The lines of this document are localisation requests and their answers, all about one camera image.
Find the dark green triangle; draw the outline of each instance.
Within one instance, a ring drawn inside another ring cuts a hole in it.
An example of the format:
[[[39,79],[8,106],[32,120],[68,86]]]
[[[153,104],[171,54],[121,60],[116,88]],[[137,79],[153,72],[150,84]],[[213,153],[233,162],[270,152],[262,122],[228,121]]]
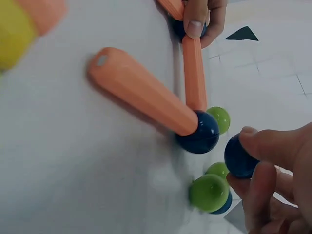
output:
[[[252,30],[245,26],[232,35],[225,38],[225,40],[256,40],[259,41],[258,38],[255,36],[255,34],[252,32]]]

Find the hand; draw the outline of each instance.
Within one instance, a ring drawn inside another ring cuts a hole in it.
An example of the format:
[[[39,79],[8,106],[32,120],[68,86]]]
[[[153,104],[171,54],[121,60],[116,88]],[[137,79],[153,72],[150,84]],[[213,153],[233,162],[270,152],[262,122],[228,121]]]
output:
[[[204,23],[209,24],[201,39],[201,47],[210,45],[224,29],[227,0],[188,0],[184,10],[184,30],[191,38],[198,38]]]
[[[227,179],[243,201],[249,234],[312,233],[312,123],[292,131],[245,127],[239,141],[261,162],[253,177]],[[283,173],[274,165],[293,172]],[[277,192],[298,208],[273,197]]]

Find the blue ball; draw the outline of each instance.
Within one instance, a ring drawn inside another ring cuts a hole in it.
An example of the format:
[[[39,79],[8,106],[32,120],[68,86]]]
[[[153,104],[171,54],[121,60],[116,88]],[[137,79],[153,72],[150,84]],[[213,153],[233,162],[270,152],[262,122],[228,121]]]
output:
[[[198,117],[196,131],[187,136],[175,135],[178,144],[193,154],[204,154],[212,150],[219,141],[219,125],[212,115],[195,111]]]
[[[225,147],[224,161],[230,173],[236,178],[249,179],[259,160],[251,157],[239,142],[239,134],[232,137]]]
[[[185,37],[185,35],[186,35],[186,32],[185,32],[185,30],[184,30],[183,21],[178,21],[178,20],[175,20],[175,19],[171,18],[170,24],[171,24],[172,30],[173,30],[173,32],[175,33],[175,35],[179,38],[180,42],[182,42],[182,39],[183,39],[183,38]],[[203,35],[205,35],[206,30],[207,30],[207,25],[206,25],[206,23],[205,23],[205,24],[204,24],[204,27],[203,27],[203,31],[202,31],[200,37],[202,37]]]
[[[223,214],[224,212],[227,212],[228,209],[231,207],[232,202],[233,202],[233,197],[232,197],[231,192],[229,192],[229,197],[226,200],[225,204],[219,210],[217,210],[215,212],[211,212],[211,214],[220,215],[220,214]]]

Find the orange magnetic stick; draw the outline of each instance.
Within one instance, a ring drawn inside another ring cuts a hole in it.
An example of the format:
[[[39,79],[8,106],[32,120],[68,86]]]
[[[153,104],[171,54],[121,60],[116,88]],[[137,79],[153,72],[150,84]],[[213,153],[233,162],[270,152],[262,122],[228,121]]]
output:
[[[186,105],[195,111],[206,111],[207,96],[200,38],[185,36],[182,46]]]
[[[47,34],[67,13],[65,0],[15,0],[31,16],[38,34]]]
[[[183,20],[184,4],[182,0],[158,0],[158,2],[174,19]]]
[[[88,73],[98,86],[180,136],[196,131],[195,112],[126,52],[102,49],[91,60]]]

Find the lime green sphere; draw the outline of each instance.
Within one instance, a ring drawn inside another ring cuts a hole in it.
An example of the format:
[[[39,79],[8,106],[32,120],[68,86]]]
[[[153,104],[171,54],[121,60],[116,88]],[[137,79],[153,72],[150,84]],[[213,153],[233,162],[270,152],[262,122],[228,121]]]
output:
[[[218,122],[220,134],[226,133],[231,122],[229,113],[225,109],[217,106],[208,109],[207,113],[212,115]]]
[[[189,188],[190,204],[201,211],[215,212],[226,203],[230,188],[219,176],[203,175],[193,181]]]
[[[206,174],[214,174],[222,179],[224,179],[226,182],[226,176],[229,173],[229,169],[227,168],[226,164],[224,162],[217,162],[211,165],[208,170],[206,171]]]

